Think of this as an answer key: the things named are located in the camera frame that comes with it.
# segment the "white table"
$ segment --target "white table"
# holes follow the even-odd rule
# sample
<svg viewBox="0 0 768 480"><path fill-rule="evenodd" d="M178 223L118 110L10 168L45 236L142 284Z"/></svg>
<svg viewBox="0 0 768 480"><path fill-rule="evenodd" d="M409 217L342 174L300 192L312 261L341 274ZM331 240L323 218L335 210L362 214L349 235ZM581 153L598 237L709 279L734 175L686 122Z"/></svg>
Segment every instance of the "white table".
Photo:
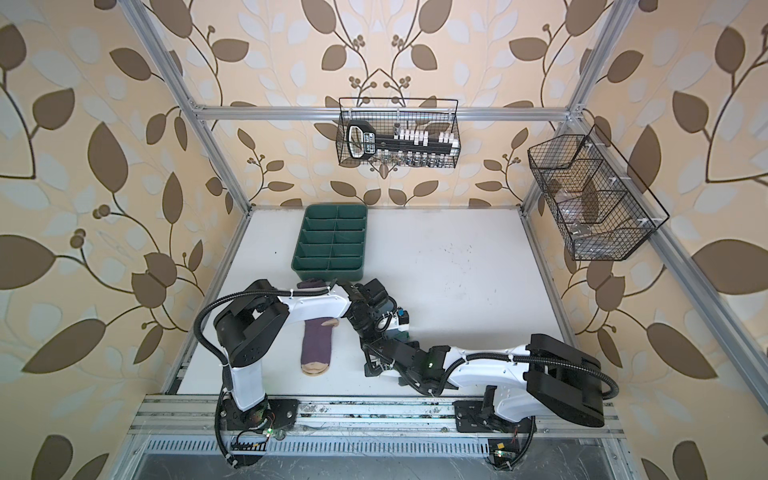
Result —
<svg viewBox="0 0 768 480"><path fill-rule="evenodd" d="M220 296L260 278L295 287L290 269L303 212L256 210ZM362 282L381 280L408 310L410 336L434 345L502 349L525 344L532 333L562 339L517 210L369 210ZM212 319L204 335L218 345ZM329 369L302 373L304 325L284 326L263 357L267 395L417 396L392 377L366 378L357 333L345 319L333 330ZM198 345L180 394L217 394L221 367ZM481 395L484 386L460 389Z"/></svg>

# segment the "green organizer tray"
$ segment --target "green organizer tray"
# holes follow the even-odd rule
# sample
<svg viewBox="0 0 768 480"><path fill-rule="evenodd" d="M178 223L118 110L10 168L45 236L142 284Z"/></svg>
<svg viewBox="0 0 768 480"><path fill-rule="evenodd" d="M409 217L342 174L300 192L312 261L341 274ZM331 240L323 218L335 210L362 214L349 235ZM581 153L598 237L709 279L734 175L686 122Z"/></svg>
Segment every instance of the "green organizer tray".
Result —
<svg viewBox="0 0 768 480"><path fill-rule="evenodd" d="M301 280L361 280L367 220L365 205L309 205L291 268Z"/></svg>

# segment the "black wire basket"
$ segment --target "black wire basket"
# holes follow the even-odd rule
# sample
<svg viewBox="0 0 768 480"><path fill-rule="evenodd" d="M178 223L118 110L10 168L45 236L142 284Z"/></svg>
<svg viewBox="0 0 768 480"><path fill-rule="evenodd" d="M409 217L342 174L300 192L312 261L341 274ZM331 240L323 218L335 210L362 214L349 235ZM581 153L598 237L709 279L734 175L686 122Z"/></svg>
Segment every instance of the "black wire basket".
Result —
<svg viewBox="0 0 768 480"><path fill-rule="evenodd" d="M535 145L528 149L528 160L573 259L626 260L669 219L669 212L618 149L627 172L608 163L601 152L610 146L604 143L607 137L594 130ZM627 182L649 194L663 213L648 211Z"/></svg>
<svg viewBox="0 0 768 480"><path fill-rule="evenodd" d="M340 98L339 164L455 168L457 108L458 100L446 98Z"/></svg>

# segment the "wallpaper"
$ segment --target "wallpaper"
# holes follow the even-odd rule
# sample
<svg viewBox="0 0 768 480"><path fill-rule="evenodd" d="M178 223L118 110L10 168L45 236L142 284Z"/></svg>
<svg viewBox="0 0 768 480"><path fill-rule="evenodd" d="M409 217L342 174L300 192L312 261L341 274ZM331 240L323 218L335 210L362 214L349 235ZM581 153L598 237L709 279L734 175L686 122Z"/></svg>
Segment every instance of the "wallpaper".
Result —
<svg viewBox="0 0 768 480"><path fill-rule="evenodd" d="M531 221L579 348L619 383L612 401L646 478L764 478L768 415L653 247L576 263L546 206Z"/></svg>
<svg viewBox="0 0 768 480"><path fill-rule="evenodd" d="M607 0L145 0L199 104L563 107Z"/></svg>
<svg viewBox="0 0 768 480"><path fill-rule="evenodd" d="M768 349L768 4L641 2L588 102Z"/></svg>
<svg viewBox="0 0 768 480"><path fill-rule="evenodd" d="M219 121L217 143L257 206L362 202L381 206L521 204L533 180L526 150L546 122L459 123L457 168L339 166L336 124L309 121ZM208 183L212 194L220 182Z"/></svg>
<svg viewBox="0 0 768 480"><path fill-rule="evenodd" d="M3 478L107 477L240 220L113 7L0 2Z"/></svg>

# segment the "wire mesh basket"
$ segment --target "wire mesh basket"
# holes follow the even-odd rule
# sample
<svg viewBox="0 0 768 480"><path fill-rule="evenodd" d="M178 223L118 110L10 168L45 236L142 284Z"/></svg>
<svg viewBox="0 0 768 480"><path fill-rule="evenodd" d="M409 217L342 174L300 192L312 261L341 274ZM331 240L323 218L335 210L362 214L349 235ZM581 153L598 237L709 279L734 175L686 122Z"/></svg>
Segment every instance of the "wire mesh basket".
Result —
<svg viewBox="0 0 768 480"><path fill-rule="evenodd" d="M340 98L339 164L455 168L457 108L458 100L446 98Z"/></svg>
<svg viewBox="0 0 768 480"><path fill-rule="evenodd" d="M560 135L528 149L536 183L574 260L626 260L669 219L624 155L629 173L608 163L599 146L604 135ZM634 182L663 211L649 212L630 192Z"/></svg>

